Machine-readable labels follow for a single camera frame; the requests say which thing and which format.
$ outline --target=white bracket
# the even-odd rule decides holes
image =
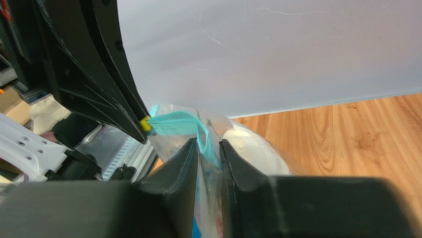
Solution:
[[[0,114],[0,158],[21,170],[29,181],[45,181],[48,170],[57,172],[66,150]]]

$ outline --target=white backdrop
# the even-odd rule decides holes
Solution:
[[[239,116],[422,91],[421,0],[119,0],[139,93]]]

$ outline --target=ziplock bag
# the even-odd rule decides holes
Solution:
[[[222,237],[219,142],[227,139],[236,152],[266,175],[290,175],[286,162],[262,137],[224,116],[206,110],[159,104],[147,123],[148,139],[165,163],[190,139],[200,151],[192,237]]]

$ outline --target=clear plastic bag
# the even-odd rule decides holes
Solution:
[[[160,104],[153,107],[148,138],[163,162],[171,159],[190,139],[197,138],[198,164],[192,237],[222,237],[221,164],[219,142],[227,139],[236,152],[266,175],[290,175],[280,154],[262,137],[243,125],[206,110]]]

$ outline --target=wood grain surface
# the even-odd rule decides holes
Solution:
[[[422,225],[422,94],[236,119],[312,175],[391,180]]]

